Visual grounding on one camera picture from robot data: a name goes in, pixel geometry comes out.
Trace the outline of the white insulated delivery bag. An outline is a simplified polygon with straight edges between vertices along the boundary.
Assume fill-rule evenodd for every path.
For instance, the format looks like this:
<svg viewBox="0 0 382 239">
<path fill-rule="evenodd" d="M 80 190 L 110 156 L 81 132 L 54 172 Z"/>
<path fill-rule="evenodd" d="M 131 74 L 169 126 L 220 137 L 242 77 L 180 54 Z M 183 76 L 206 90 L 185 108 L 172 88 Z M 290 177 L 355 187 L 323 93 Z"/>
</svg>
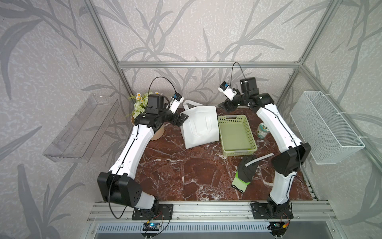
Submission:
<svg viewBox="0 0 382 239">
<path fill-rule="evenodd" d="M 181 126 L 186 149 L 219 141 L 215 106 L 205 106 L 191 100 L 185 100 L 183 106 L 183 113 L 189 116 Z"/>
</svg>

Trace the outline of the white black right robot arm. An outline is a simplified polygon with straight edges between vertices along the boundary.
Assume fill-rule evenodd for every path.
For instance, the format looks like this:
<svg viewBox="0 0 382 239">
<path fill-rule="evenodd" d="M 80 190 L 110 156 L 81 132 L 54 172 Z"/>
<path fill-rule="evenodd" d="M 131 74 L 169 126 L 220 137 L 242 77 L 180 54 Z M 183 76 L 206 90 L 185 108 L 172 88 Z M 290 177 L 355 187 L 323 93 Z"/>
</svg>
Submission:
<svg viewBox="0 0 382 239">
<path fill-rule="evenodd" d="M 227 112 L 234 111 L 238 106 L 250 108 L 265 123 L 275 139 L 280 154 L 272 159 L 275 179 L 269 196 L 269 204 L 287 206 L 292 182 L 310 153 L 311 146 L 309 143 L 303 143 L 292 132 L 269 94 L 250 96 L 226 93 L 225 96 L 226 100 L 219 104 L 219 107 Z"/>
</svg>

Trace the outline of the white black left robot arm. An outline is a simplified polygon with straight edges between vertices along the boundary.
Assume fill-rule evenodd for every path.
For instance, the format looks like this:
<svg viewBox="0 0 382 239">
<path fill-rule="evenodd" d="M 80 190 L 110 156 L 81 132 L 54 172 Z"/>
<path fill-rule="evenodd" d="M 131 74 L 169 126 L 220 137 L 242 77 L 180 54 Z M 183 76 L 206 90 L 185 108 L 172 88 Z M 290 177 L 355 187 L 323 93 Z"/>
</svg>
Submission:
<svg viewBox="0 0 382 239">
<path fill-rule="evenodd" d="M 140 159 L 158 130 L 166 122 L 181 127 L 189 118 L 184 113 L 160 110 L 157 114 L 140 114 L 134 121 L 130 138 L 118 160 L 108 172 L 101 172 L 97 183 L 102 198 L 108 203 L 125 205 L 131 208 L 151 210 L 156 197 L 143 192 L 135 181 Z"/>
</svg>

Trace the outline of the artificial white flower plant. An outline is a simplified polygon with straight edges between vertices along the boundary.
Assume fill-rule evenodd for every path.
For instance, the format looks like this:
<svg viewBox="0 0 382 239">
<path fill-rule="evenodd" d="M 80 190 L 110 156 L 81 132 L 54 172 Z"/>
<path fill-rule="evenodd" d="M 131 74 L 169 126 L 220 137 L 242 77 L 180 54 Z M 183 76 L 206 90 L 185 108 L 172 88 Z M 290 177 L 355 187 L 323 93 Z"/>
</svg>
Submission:
<svg viewBox="0 0 382 239">
<path fill-rule="evenodd" d="M 148 104 L 148 96 L 152 95 L 152 94 L 154 94 L 154 95 L 162 95 L 162 93 L 159 93 L 159 92 L 155 92 L 155 93 L 149 92 L 149 93 L 144 93 L 144 94 L 137 93 L 136 95 L 131 95 L 129 97 L 129 99 L 135 100 L 134 110 L 131 113 L 131 116 L 132 116 L 133 119 L 135 119 L 141 113 L 145 112 L 145 108 L 146 108 L 146 106 Z"/>
</svg>

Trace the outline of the small round patterned tin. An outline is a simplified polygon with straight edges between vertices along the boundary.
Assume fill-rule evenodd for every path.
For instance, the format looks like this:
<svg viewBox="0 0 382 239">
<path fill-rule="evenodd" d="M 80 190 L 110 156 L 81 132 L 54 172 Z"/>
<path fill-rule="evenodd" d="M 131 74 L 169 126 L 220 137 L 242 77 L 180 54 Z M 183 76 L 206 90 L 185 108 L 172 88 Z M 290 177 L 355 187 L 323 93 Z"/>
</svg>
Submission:
<svg viewBox="0 0 382 239">
<path fill-rule="evenodd" d="M 259 139 L 265 139 L 266 136 L 269 134 L 270 130 L 266 126 L 264 122 L 260 123 L 257 129 L 257 137 Z"/>
</svg>

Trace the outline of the green plastic basket tray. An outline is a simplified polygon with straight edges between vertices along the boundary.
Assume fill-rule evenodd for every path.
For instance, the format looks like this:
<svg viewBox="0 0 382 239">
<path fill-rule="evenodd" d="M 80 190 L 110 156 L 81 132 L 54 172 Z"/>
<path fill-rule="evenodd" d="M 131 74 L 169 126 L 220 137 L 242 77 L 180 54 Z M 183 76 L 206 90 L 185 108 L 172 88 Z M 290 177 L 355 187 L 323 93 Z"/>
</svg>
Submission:
<svg viewBox="0 0 382 239">
<path fill-rule="evenodd" d="M 257 145 L 245 115 L 218 116 L 219 136 L 225 157 L 253 155 Z"/>
</svg>

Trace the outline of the black green work glove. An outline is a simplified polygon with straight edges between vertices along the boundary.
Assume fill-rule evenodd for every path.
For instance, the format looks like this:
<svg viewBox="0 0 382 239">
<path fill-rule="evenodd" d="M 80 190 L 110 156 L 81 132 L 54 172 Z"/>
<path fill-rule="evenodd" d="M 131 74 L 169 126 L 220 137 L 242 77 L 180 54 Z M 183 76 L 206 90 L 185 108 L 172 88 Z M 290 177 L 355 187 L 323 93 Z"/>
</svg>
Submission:
<svg viewBox="0 0 382 239">
<path fill-rule="evenodd" d="M 256 155 L 243 156 L 237 166 L 231 187 L 243 194 L 256 174 L 260 162 L 274 155 L 274 153 L 269 153 L 261 157 L 257 157 Z"/>
</svg>

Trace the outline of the left green circuit board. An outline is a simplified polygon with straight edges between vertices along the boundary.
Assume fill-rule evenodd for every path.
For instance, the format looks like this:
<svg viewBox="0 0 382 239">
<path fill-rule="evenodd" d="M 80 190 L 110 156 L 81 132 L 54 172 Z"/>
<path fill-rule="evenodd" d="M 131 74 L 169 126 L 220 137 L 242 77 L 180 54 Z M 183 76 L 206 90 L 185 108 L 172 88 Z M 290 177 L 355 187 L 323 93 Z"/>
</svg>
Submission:
<svg viewBox="0 0 382 239">
<path fill-rule="evenodd" d="M 143 224 L 143 232 L 159 232 L 161 230 L 161 223 L 147 222 Z"/>
</svg>

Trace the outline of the clear acrylic wall shelf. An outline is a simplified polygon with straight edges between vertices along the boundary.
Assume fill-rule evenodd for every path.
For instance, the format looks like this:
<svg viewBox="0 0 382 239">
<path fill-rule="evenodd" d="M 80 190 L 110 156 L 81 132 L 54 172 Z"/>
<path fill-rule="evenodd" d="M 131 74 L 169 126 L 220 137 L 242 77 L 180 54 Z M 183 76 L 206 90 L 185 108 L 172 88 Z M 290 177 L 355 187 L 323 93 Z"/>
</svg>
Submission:
<svg viewBox="0 0 382 239">
<path fill-rule="evenodd" d="M 43 155 L 53 162 L 87 163 L 119 106 L 116 98 L 91 94 Z"/>
</svg>

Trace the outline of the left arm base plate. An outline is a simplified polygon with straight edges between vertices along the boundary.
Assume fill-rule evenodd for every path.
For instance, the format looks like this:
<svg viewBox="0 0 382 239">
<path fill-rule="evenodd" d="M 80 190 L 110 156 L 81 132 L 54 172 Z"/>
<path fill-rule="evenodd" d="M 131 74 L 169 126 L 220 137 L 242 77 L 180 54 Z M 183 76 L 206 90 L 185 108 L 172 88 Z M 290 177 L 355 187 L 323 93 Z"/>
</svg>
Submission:
<svg viewBox="0 0 382 239">
<path fill-rule="evenodd" d="M 132 220 L 151 221 L 151 220 L 171 220 L 173 217 L 173 204 L 156 204 L 152 209 L 143 210 L 134 208 Z"/>
</svg>

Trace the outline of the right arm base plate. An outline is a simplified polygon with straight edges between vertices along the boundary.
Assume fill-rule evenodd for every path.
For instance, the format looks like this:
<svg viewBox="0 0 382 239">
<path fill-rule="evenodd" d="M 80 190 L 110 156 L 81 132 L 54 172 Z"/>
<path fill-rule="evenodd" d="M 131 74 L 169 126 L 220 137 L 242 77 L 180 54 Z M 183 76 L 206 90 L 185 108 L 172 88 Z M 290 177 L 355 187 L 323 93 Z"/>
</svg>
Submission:
<svg viewBox="0 0 382 239">
<path fill-rule="evenodd" d="M 293 219 L 294 215 L 292 213 L 290 201 L 283 204 L 275 204 L 273 201 L 266 203 L 260 203 L 257 201 L 251 201 L 250 207 L 252 210 L 254 219 Z"/>
</svg>

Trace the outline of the aluminium front rail frame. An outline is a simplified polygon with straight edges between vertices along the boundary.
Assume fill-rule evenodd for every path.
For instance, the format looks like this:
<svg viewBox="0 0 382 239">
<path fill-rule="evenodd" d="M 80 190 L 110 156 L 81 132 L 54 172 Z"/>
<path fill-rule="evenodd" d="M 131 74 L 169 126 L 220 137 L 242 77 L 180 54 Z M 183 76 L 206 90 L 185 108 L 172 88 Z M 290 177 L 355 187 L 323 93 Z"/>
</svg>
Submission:
<svg viewBox="0 0 382 239">
<path fill-rule="evenodd" d="M 173 201 L 172 222 L 266 222 L 254 219 L 249 201 Z M 133 223 L 134 209 L 108 203 L 95 203 L 87 223 Z M 292 221 L 336 221 L 328 201 L 293 201 Z"/>
</svg>

